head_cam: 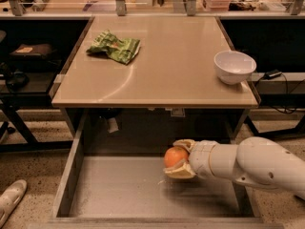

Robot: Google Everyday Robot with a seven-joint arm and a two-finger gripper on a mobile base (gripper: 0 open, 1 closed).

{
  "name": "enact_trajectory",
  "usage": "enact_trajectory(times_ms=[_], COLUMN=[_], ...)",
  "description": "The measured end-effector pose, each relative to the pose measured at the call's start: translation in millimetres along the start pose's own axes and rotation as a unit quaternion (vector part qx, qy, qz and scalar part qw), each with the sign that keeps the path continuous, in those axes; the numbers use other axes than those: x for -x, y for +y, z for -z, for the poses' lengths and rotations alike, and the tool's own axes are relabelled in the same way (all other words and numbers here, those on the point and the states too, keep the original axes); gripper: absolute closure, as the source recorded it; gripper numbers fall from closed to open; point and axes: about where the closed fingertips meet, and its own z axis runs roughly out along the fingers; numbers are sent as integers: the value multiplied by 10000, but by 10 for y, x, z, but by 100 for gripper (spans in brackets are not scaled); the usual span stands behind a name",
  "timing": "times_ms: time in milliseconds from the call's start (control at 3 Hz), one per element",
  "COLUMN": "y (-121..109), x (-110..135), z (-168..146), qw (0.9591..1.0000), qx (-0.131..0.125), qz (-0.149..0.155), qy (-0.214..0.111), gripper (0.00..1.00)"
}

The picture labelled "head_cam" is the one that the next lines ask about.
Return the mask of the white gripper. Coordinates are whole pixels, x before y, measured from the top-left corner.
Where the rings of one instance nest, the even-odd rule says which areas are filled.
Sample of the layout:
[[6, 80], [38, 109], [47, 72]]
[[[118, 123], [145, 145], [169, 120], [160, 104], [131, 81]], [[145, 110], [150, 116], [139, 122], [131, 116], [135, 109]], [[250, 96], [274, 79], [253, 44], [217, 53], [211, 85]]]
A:
[[164, 168], [164, 174], [175, 179], [188, 179], [195, 177], [195, 175], [200, 178], [212, 177], [214, 174], [210, 165], [210, 155], [216, 145], [216, 141], [210, 140], [198, 142], [192, 139], [176, 140], [173, 146], [183, 148], [190, 153], [189, 162], [182, 159], [173, 167]]

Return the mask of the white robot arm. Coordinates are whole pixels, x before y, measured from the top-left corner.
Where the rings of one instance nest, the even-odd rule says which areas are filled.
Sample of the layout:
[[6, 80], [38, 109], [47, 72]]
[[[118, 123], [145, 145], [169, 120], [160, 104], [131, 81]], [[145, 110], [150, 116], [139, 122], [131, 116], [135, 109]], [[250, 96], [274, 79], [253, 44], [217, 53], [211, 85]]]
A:
[[263, 137], [238, 144], [180, 139], [166, 151], [164, 164], [164, 173], [171, 178], [219, 177], [256, 189], [286, 190], [305, 199], [305, 161]]

